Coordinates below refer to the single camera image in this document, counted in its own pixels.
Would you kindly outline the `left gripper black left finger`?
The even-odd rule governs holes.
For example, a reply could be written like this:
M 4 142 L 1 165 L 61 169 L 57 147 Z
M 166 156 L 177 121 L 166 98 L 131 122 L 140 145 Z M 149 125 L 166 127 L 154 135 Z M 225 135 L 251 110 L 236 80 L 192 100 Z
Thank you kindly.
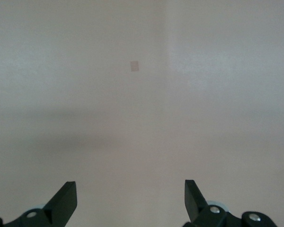
M 64 227 L 77 207 L 76 182 L 66 182 L 42 207 L 27 210 L 15 220 L 0 227 Z

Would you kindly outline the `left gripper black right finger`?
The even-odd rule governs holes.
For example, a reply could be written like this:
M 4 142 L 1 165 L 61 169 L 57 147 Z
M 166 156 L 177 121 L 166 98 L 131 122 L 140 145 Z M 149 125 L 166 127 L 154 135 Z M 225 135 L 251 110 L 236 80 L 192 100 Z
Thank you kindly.
M 246 211 L 238 218 L 220 205 L 208 204 L 194 180 L 185 180 L 186 227 L 277 227 L 267 215 Z

